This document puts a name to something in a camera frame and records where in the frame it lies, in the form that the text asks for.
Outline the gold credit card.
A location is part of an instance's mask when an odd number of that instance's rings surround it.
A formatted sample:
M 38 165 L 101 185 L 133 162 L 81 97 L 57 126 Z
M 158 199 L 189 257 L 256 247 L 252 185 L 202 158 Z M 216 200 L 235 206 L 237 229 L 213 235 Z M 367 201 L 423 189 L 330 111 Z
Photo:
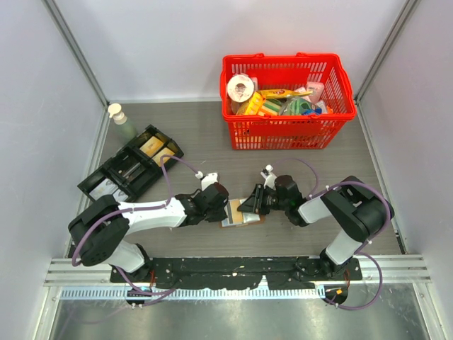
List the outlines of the gold credit card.
M 233 199 L 228 202 L 225 207 L 226 219 L 222 221 L 223 227 L 234 227 L 245 223 L 243 213 L 238 211 L 240 205 L 240 199 Z

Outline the brown leather card holder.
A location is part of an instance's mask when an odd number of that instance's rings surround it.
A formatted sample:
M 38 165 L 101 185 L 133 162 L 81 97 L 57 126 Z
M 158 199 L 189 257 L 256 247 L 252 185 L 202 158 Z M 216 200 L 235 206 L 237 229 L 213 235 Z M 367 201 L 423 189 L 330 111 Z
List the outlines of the brown leather card holder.
M 241 203 L 245 201 L 245 198 L 240 199 Z M 234 226 L 234 227 L 241 227 L 241 226 L 247 226 L 247 225 L 255 225 L 255 224 L 260 224 L 265 222 L 265 217 L 260 216 L 254 213 L 244 213 L 244 224 L 239 225 L 239 226 Z M 222 226 L 222 221 L 220 222 L 220 227 L 221 228 L 230 228 L 230 227 L 223 227 Z

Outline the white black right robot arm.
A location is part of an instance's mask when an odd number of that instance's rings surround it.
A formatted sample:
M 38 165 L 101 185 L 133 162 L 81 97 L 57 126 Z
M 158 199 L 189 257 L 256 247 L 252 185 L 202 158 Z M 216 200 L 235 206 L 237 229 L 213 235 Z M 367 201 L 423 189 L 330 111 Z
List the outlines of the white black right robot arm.
M 293 178 L 278 176 L 273 184 L 258 184 L 238 207 L 242 213 L 267 215 L 283 211 L 296 226 L 306 227 L 333 217 L 341 231 L 320 253 L 315 274 L 334 280 L 345 272 L 351 258 L 387 226 L 394 217 L 391 203 L 355 176 L 345 178 L 318 196 L 305 198 Z

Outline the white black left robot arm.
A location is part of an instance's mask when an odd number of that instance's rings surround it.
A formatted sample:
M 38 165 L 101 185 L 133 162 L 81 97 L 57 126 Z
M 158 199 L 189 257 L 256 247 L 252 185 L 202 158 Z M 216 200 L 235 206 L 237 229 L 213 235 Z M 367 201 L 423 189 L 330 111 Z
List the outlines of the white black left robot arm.
M 168 202 L 119 203 L 112 195 L 105 195 L 69 223 L 76 246 L 72 264 L 108 264 L 132 281 L 143 282 L 151 274 L 152 260 L 141 245 L 126 242 L 127 235 L 203 221 L 221 222 L 227 218 L 228 199 L 229 192 L 217 182 L 192 194 L 178 194 Z

